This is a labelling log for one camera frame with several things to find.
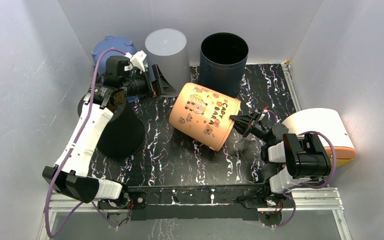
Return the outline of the orange bucket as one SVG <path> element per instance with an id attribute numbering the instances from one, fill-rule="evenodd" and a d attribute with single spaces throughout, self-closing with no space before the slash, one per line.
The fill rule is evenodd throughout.
<path id="1" fill-rule="evenodd" d="M 188 82 L 180 91 L 169 115 L 171 126 L 194 140 L 219 151 L 231 133 L 231 115 L 241 101 L 210 88 Z"/>

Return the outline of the grey plastic bucket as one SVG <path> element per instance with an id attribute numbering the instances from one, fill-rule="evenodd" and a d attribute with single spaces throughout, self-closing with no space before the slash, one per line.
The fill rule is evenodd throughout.
<path id="1" fill-rule="evenodd" d="M 148 66 L 156 64 L 176 90 L 165 97 L 177 97 L 184 85 L 192 81 L 186 36 L 173 28 L 157 29 L 146 37 L 145 49 Z"/>

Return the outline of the blue plastic bucket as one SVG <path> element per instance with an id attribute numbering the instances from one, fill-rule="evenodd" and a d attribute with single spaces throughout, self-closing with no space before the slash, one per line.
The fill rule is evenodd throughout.
<path id="1" fill-rule="evenodd" d="M 91 56 L 92 56 L 92 60 L 93 60 L 94 65 L 96 65 L 96 63 L 97 63 L 99 57 L 102 55 L 102 53 L 105 50 L 111 49 L 111 48 L 121 50 L 125 53 L 129 53 L 132 56 L 137 52 L 137 49 L 134 46 L 134 43 L 130 39 L 125 38 L 125 37 L 120 37 L 120 36 L 107 35 L 91 51 Z M 123 56 L 122 53 L 117 52 L 117 51 L 110 51 L 110 52 L 106 53 L 102 57 L 102 59 L 99 63 L 98 71 L 97 71 L 98 75 L 101 75 L 101 74 L 106 72 L 106 61 L 110 56 L 114 56 L 114 55 Z"/>

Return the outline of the large black bucket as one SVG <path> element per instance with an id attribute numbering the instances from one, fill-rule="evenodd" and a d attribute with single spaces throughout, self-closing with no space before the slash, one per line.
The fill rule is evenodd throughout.
<path id="1" fill-rule="evenodd" d="M 91 155 L 95 148 L 106 157 L 124 159 L 137 153 L 145 143 L 145 128 L 128 101 L 115 108 L 92 106 L 92 112 L 77 140 L 74 152 Z"/>

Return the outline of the dark blue bucket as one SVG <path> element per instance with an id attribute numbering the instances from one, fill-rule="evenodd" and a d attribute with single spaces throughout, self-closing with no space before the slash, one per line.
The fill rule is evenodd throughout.
<path id="1" fill-rule="evenodd" d="M 200 46 L 197 84 L 235 98 L 241 88 L 249 47 L 238 35 L 218 32 Z"/>

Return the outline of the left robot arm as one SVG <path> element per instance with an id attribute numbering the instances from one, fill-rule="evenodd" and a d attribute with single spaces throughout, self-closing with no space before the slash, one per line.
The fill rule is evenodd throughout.
<path id="1" fill-rule="evenodd" d="M 176 90 L 157 64 L 142 68 L 132 57 L 122 55 L 110 56 L 98 78 L 100 82 L 93 80 L 79 103 L 79 120 L 67 146 L 42 176 L 55 192 L 82 203 L 107 200 L 124 208 L 130 200 L 124 183 L 88 175 L 94 152 L 116 160 L 136 154 L 146 134 L 128 97 L 151 99 Z"/>

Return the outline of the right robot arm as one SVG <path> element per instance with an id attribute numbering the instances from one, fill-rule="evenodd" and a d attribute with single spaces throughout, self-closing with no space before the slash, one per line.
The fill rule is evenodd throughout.
<path id="1" fill-rule="evenodd" d="M 264 184 L 262 202 L 268 207 L 275 207 L 282 199 L 281 194 L 301 186 L 308 181 L 328 177 L 331 181 L 335 175 L 336 153 L 329 156 L 321 142 L 325 138 L 320 132 L 306 131 L 292 133 L 282 123 L 268 128 L 261 121 L 264 115 L 257 111 L 246 115 L 231 115 L 234 129 L 243 137 L 249 134 L 261 139 L 261 159 L 266 164 L 284 165 L 277 174 L 271 176 Z"/>

